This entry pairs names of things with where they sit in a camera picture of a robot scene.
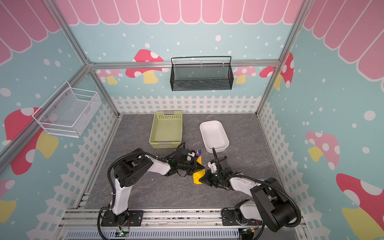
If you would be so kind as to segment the yellow paper napkin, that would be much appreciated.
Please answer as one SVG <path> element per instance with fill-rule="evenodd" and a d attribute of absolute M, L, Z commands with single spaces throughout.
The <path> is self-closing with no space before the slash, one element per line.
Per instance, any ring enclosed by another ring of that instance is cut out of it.
<path fill-rule="evenodd" d="M 199 163 L 200 165 L 203 166 L 203 163 L 202 163 L 202 156 L 200 158 L 197 159 L 197 163 Z M 193 173 L 193 181 L 194 181 L 194 184 L 196 185 L 201 185 L 202 183 L 200 182 L 200 178 L 202 178 L 204 175 L 205 175 L 205 167 L 203 166 L 202 169 L 199 169 L 196 173 Z"/>

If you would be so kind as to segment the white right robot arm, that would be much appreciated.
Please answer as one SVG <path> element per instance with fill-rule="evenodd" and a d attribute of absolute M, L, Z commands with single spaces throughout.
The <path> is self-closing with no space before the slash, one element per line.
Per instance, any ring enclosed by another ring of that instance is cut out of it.
<path fill-rule="evenodd" d="M 301 223 L 300 208 L 283 190 L 277 179 L 258 180 L 234 172 L 226 157 L 208 162 L 208 169 L 199 178 L 199 182 L 250 197 L 235 205 L 233 209 L 222 209 L 225 226 L 261 225 L 275 233 L 283 227 L 293 228 Z"/>

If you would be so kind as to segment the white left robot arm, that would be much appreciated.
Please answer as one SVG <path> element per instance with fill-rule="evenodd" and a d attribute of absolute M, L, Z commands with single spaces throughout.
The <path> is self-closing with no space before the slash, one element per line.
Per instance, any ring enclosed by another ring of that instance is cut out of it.
<path fill-rule="evenodd" d="M 169 177 L 184 171 L 186 175 L 192 176 L 204 169 L 205 167 L 198 162 L 196 151 L 179 148 L 160 158 L 138 148 L 118 158 L 107 170 L 108 181 L 113 190 L 109 209 L 116 216 L 126 212 L 133 185 L 147 172 Z"/>

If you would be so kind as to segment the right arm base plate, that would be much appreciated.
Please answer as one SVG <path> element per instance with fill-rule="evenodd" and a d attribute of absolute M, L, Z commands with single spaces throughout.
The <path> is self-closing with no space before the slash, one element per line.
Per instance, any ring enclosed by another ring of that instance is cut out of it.
<path fill-rule="evenodd" d="M 240 210 L 224 208 L 221 210 L 223 226 L 261 226 L 262 221 L 246 219 Z"/>

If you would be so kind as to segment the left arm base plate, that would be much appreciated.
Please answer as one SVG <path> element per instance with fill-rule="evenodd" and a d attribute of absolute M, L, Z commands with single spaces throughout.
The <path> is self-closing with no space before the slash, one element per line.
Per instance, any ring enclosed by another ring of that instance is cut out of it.
<path fill-rule="evenodd" d="M 102 227 L 140 227 L 144 211 L 127 210 L 115 215 L 112 210 L 107 210 L 102 215 Z"/>

